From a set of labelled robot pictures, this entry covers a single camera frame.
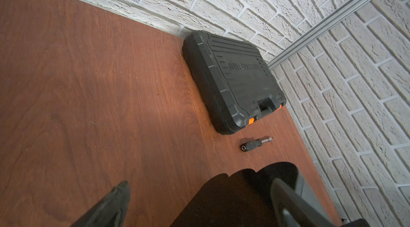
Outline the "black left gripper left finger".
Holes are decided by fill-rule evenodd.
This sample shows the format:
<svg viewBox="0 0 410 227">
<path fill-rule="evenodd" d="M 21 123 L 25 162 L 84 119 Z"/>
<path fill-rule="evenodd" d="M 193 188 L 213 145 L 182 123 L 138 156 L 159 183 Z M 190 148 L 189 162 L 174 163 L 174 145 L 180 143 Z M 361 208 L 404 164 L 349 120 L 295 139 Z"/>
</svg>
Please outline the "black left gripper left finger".
<svg viewBox="0 0 410 227">
<path fill-rule="evenodd" d="M 129 202 L 129 183 L 123 181 L 74 222 L 72 227 L 121 227 Z"/>
</svg>

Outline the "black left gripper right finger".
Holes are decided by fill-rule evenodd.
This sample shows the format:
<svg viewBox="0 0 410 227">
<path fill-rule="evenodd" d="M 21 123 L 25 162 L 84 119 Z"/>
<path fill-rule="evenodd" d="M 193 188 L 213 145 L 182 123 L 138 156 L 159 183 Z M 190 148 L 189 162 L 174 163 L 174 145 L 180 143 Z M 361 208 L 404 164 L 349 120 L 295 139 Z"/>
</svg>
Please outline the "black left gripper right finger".
<svg viewBox="0 0 410 227">
<path fill-rule="evenodd" d="M 279 227 L 292 227 L 286 221 L 288 212 L 300 227 L 334 227 L 335 225 L 311 207 L 281 179 L 271 185 L 271 199 Z"/>
</svg>

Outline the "black drawer cabinet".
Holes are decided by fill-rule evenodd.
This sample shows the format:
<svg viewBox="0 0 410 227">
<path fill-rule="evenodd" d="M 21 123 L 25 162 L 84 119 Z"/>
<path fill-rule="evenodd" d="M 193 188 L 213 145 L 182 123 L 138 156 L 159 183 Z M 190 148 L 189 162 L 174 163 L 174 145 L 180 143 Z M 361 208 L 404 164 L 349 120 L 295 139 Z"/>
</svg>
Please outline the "black drawer cabinet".
<svg viewBox="0 0 410 227">
<path fill-rule="evenodd" d="M 231 176 L 220 174 L 197 192 L 172 223 L 173 227 L 278 227 L 271 185 L 281 179 L 323 217 L 331 219 L 296 165 L 279 162 L 258 172 L 243 169 Z M 286 214 L 292 227 L 299 227 Z"/>
</svg>

